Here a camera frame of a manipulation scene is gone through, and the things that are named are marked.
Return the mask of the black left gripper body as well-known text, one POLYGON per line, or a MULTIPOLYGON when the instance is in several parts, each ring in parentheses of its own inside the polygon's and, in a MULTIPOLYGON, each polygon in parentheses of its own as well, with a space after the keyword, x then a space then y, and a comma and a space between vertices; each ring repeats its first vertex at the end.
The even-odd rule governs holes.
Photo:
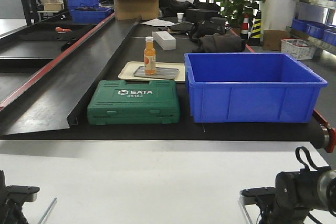
POLYGON ((22 212, 25 202, 34 202, 40 188, 37 186, 8 185, 1 170, 1 223, 28 223, 22 212))

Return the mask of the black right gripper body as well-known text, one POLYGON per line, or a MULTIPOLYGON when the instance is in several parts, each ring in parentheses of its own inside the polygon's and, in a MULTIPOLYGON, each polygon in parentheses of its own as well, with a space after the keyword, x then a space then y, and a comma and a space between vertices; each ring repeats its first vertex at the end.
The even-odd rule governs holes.
POLYGON ((252 223, 249 205, 259 208, 258 223, 304 223, 307 218, 320 223, 310 212, 335 216, 335 170, 281 172, 275 187, 242 190, 239 204, 248 223, 252 223))

